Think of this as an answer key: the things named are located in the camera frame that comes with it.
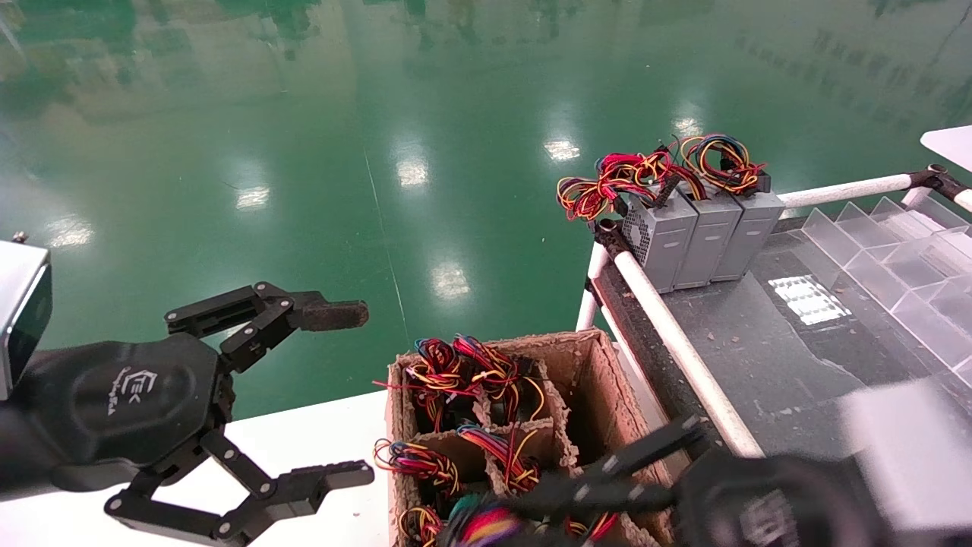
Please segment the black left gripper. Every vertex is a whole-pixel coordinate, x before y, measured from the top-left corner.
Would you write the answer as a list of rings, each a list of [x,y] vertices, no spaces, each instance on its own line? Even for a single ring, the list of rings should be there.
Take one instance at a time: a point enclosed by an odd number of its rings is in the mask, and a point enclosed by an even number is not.
[[[281,520],[318,513],[337,489],[364,487],[363,460],[270,477],[222,432],[232,379],[213,347],[164,340],[41,351],[14,388],[14,493],[97,492],[131,482],[104,507],[135,530],[206,546],[249,546]],[[153,499],[204,456],[247,489],[219,515]]]

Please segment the left gripper finger worn pad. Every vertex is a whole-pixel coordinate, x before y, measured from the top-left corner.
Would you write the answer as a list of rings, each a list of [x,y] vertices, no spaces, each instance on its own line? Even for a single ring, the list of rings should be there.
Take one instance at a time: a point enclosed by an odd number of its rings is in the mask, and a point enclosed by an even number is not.
[[[170,334],[197,339],[232,330],[219,347],[221,360],[243,373],[296,331],[348,330],[368,319],[362,300],[329,302],[319,291],[288,292],[256,283],[168,311],[166,325]]]

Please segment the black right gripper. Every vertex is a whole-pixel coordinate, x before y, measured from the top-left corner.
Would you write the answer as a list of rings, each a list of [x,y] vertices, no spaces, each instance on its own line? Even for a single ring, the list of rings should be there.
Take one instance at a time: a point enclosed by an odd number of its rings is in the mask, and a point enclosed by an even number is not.
[[[497,502],[523,518],[581,513],[658,513],[673,507],[681,546],[903,546],[872,492],[860,458],[703,454],[674,483],[642,482],[643,470],[702,438],[686,415],[608,454],[583,479],[544,479]]]

